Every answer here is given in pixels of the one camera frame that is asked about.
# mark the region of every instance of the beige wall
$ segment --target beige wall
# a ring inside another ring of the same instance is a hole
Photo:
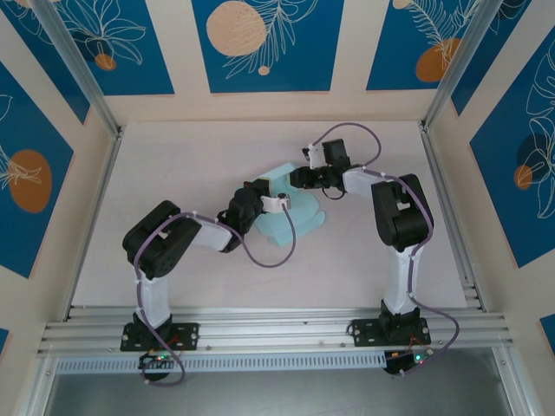
[[[389,1],[345,0],[329,92],[210,94],[192,3],[147,0],[175,96],[117,96],[108,103],[121,122],[419,120],[434,89],[366,92]]]
[[[495,310],[514,340],[547,411],[555,412],[555,357],[539,318],[555,313],[555,250],[518,269],[469,141],[555,22],[552,0],[533,0],[460,118],[447,106],[432,128],[473,260]]]
[[[28,386],[44,324],[59,319],[71,290],[110,139],[92,112],[85,126],[76,119],[2,13],[0,39],[0,61],[74,150],[31,278],[0,266],[0,328],[11,333],[0,362],[0,413],[9,415]]]

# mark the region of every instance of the black bracket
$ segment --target black bracket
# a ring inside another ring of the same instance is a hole
[[[420,309],[407,314],[393,315],[382,301],[382,312],[377,319],[355,319],[348,328],[355,347],[384,347],[410,345],[414,339],[421,345],[432,343],[428,323],[420,318]]]
[[[434,219],[429,209],[420,180],[416,175],[401,176],[405,184],[415,193],[428,212],[432,225]],[[372,185],[375,225],[378,235],[387,246],[402,252],[407,247],[419,244],[428,236],[426,219],[416,206],[416,202],[396,182],[378,182]]]
[[[197,349],[199,342],[198,323],[172,323],[170,317],[156,329],[156,332],[173,351],[196,351]],[[123,329],[120,351],[148,352],[163,349],[137,314],[133,314],[133,322],[128,323]]]
[[[133,264],[139,248],[164,221],[181,212],[171,201],[163,201],[148,213],[123,238],[123,248],[127,252],[127,260]],[[192,218],[180,218],[168,225],[163,232],[166,237],[156,236],[147,246],[139,259],[140,269],[145,272],[148,280],[163,277],[173,270],[191,242],[200,230],[201,225]]]

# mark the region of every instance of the metal frame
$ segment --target metal frame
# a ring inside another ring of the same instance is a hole
[[[504,0],[488,0],[481,2],[476,15],[468,25],[468,29],[463,36],[463,42],[461,42],[457,48],[453,60],[447,67],[440,81],[440,85],[435,92],[430,107],[426,115],[424,115],[423,125],[425,127],[430,128],[433,126],[440,116],[441,110],[451,99],[451,94],[467,69],[468,63],[472,59],[476,49],[480,46],[482,38],[489,29],[490,22],[495,18],[503,1]]]
[[[29,1],[92,107],[98,112],[107,130],[115,137],[98,191],[94,214],[88,227],[88,236],[82,248],[78,275],[114,168],[121,144],[121,129],[117,126],[98,84],[71,41],[52,4],[48,0]],[[505,318],[502,313],[491,311],[491,304],[482,289],[479,275],[475,272],[460,231],[434,138],[429,131],[448,101],[501,2],[502,0],[492,0],[484,2],[480,7],[468,28],[465,42],[459,47],[453,65],[449,66],[438,88],[425,120],[420,123],[420,129],[468,304],[466,309],[448,309],[461,325],[460,337],[453,348],[492,348],[513,412],[518,415],[535,415],[540,413],[540,407],[533,397],[529,382],[523,375]],[[115,369],[116,373],[120,373],[117,363],[131,363],[139,355],[119,351],[123,326],[131,319],[134,309],[70,308],[76,284],[77,278],[66,301],[66,315],[62,317],[65,322],[51,322],[45,328],[37,354],[35,383],[29,390],[20,414],[35,415],[44,412],[54,374],[58,368],[66,370],[72,368],[72,371],[90,373],[100,371],[99,368],[111,366],[110,371]],[[346,361],[341,360],[350,357],[354,360],[353,365],[357,366],[360,362],[356,361],[356,357],[360,359],[361,356],[382,356],[383,351],[405,348],[405,346],[355,348],[351,336],[347,334],[349,323],[353,319],[376,318],[379,315],[378,309],[178,308],[173,312],[173,319],[176,322],[198,322],[201,325],[198,350],[195,353],[186,354],[186,360],[191,366],[196,366],[197,364],[194,363],[198,362],[206,363],[207,358],[210,358],[210,362],[218,359],[219,361],[216,361],[220,363],[236,363],[234,365],[238,365],[238,369],[243,366],[243,362],[252,363],[249,361],[251,357],[259,359],[260,357],[290,358],[292,356],[299,357],[301,362],[306,359],[304,362],[311,365],[313,361],[310,357],[315,357],[314,362],[317,365],[320,365],[319,360],[322,358],[331,360],[332,365],[338,365],[338,363],[342,365]],[[453,334],[452,323],[437,315],[427,313],[423,315],[428,319],[433,340],[431,347],[440,348]],[[85,361],[88,364],[80,367],[79,363]],[[278,365],[279,362],[265,361],[270,367],[279,367],[281,365]],[[136,368],[128,366],[125,371],[138,372]]]
[[[120,126],[106,103],[98,82],[96,82],[96,79],[90,72],[87,63],[71,35],[66,30],[66,26],[54,5],[49,0],[29,0],[29,4],[39,23],[52,41],[56,52],[60,55],[66,67],[68,67],[69,72],[85,94],[85,97],[87,97],[91,107],[98,113],[102,124],[116,138],[120,132]]]
[[[75,278],[72,283],[71,290],[68,292],[66,299],[64,300],[64,308],[62,310],[62,315],[60,316],[60,321],[65,321],[69,317],[69,310],[71,309],[71,303],[73,302],[73,296],[75,295],[75,289],[77,288],[77,282],[79,281],[79,275],[83,265],[85,264],[85,256],[87,255],[88,246],[90,245],[90,240],[93,237],[93,231],[95,230],[96,220],[98,219],[98,214],[101,210],[102,201],[104,200],[104,195],[108,188],[108,182],[112,176],[112,171],[114,170],[115,160],[117,159],[118,152],[120,151],[121,139],[123,138],[124,130],[120,129],[115,141],[110,147],[110,153],[108,155],[108,160],[104,166],[104,173],[102,174],[101,185],[95,197],[95,208],[93,209],[93,215],[90,219],[87,228],[87,236],[82,245],[81,253],[79,255],[79,265],[75,272]]]

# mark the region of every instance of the orange circle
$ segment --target orange circle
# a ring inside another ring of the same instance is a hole
[[[424,52],[416,64],[418,79],[422,82],[441,81],[459,43],[460,39],[447,39]],[[444,61],[444,52],[447,52],[447,64]]]
[[[21,150],[13,155],[8,172],[11,197],[19,207],[27,212],[38,213],[46,208],[52,192],[52,172],[49,162],[39,152]],[[27,173],[32,179],[26,179]]]
[[[104,69],[105,71],[113,71],[116,67],[115,59],[106,54],[98,54],[95,58],[95,63],[100,69]]]
[[[528,189],[532,184],[532,169],[526,165],[517,167],[517,170],[514,172],[514,183],[523,191]]]

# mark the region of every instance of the white arm segment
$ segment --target white arm segment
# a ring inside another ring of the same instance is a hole
[[[391,278],[388,282],[388,288],[386,289],[385,296],[383,297],[383,302],[385,306],[388,307],[389,312],[393,315],[395,314],[407,314],[415,309],[415,305],[412,303],[408,297],[408,263],[410,261],[410,256],[415,246],[410,246],[405,249],[402,253],[394,249],[393,247],[388,247],[389,251],[389,273]],[[413,295],[416,292],[416,280],[418,279],[418,263],[420,262],[420,256],[422,254],[422,249],[418,250],[415,255],[414,261],[415,266],[413,268]]]
[[[364,173],[361,167],[350,169],[343,174],[343,186],[347,193],[356,193],[364,196],[372,202],[372,185],[382,181]],[[386,306],[393,315],[412,312],[415,305],[407,294],[408,289],[408,261],[413,247],[407,247],[400,253],[393,247],[388,247],[389,251],[389,280],[386,295],[383,298]],[[413,294],[416,290],[416,278],[418,277],[418,263],[420,262],[420,249],[415,257],[415,268],[413,272]]]
[[[223,250],[232,234],[219,225],[203,221],[195,218],[200,227],[199,232],[191,242],[191,245],[200,245],[202,247],[209,247],[216,251]],[[168,277],[154,278],[148,280],[142,278],[142,285],[140,286],[140,295],[142,296],[142,305],[147,315],[150,324],[157,328],[172,314],[169,306],[169,290],[168,290]],[[136,309],[137,316],[143,321],[139,307]]]
[[[376,178],[364,173],[361,167],[355,167],[343,174],[345,191],[362,195],[370,202],[372,202],[372,185],[382,180],[382,178]]]

